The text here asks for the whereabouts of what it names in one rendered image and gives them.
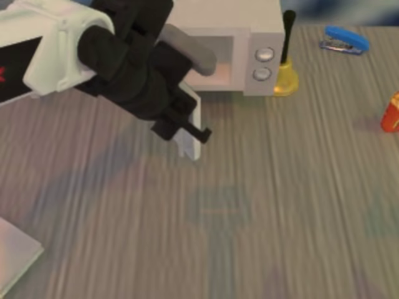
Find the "table surface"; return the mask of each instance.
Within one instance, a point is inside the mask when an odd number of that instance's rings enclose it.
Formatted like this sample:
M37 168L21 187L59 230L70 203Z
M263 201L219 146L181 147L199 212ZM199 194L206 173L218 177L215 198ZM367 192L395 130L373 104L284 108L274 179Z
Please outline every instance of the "table surface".
M291 97L204 93L197 163L77 91L1 108L0 217L46 249L7 299L398 298L399 29L351 30L369 53L294 29Z

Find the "orange bottle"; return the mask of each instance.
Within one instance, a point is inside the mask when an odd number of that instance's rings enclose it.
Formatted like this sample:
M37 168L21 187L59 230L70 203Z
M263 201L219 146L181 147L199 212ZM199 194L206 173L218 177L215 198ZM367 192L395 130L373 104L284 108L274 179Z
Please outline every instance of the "orange bottle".
M399 131L399 92L391 97L381 120L381 128L387 133Z

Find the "microwave knob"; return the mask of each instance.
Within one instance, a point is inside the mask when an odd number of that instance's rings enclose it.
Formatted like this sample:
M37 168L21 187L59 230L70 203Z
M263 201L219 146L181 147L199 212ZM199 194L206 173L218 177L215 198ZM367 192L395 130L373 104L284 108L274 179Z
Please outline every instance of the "microwave knob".
M255 58L259 62L268 62L274 57L274 51L272 48L259 49L255 53Z
M272 75L272 71L267 67L257 69L254 71L253 77L257 81L266 81Z

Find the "yellow brush base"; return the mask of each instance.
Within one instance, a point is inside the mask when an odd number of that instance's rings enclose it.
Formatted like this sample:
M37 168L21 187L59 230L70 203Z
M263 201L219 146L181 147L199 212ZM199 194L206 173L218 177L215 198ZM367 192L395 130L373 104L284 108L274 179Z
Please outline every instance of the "yellow brush base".
M280 65L277 83L274 87L275 97L286 97L292 95L299 88L299 78L297 72L292 68L292 61L287 59L285 64Z

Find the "blue stapler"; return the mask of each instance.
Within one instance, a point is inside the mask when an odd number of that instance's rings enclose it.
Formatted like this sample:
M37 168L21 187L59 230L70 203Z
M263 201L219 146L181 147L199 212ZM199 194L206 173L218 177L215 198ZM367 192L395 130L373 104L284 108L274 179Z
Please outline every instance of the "blue stapler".
M326 39L320 41L320 48L346 54L360 55L370 48L366 38L352 31L335 27L325 27Z

